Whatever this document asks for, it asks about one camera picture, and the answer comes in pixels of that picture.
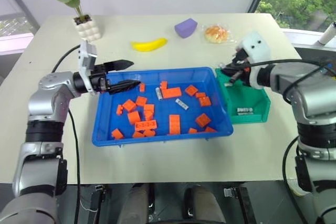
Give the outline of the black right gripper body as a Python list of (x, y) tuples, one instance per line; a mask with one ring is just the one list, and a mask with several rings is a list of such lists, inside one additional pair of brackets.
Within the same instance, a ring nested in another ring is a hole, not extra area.
[(245, 66), (244, 69), (241, 69), (243, 74), (239, 80), (243, 85), (249, 86), (250, 67), (247, 66), (249, 64), (247, 52), (244, 49), (237, 51), (232, 63), (235, 67)]

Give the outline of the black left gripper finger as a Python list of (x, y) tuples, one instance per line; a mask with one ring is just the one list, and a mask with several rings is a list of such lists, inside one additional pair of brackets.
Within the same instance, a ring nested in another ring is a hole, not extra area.
[(140, 81), (137, 80), (124, 80), (116, 84), (111, 84), (108, 86), (109, 94), (116, 94), (121, 92), (126, 92), (136, 88), (140, 84)]
[(133, 61), (129, 60), (115, 60), (104, 63), (105, 72), (108, 73), (110, 71), (120, 71), (129, 68), (134, 65)]

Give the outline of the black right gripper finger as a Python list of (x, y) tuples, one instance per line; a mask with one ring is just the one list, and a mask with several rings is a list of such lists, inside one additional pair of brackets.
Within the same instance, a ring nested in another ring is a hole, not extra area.
[(242, 72), (237, 72), (233, 74), (230, 79), (227, 81), (228, 84), (234, 84), (237, 80), (241, 78)]
[(231, 63), (227, 64), (227, 65), (223, 65), (221, 68), (221, 72), (223, 74), (236, 74), (236, 73), (241, 73), (242, 70), (241, 69), (237, 69), (235, 68), (235, 66), (232, 66)]

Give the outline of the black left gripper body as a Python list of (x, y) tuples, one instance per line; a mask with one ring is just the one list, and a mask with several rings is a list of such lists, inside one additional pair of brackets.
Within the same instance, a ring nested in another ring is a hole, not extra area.
[(107, 73), (111, 70), (109, 62), (95, 65), (90, 72), (89, 80), (95, 92), (105, 93), (110, 91), (110, 81)]

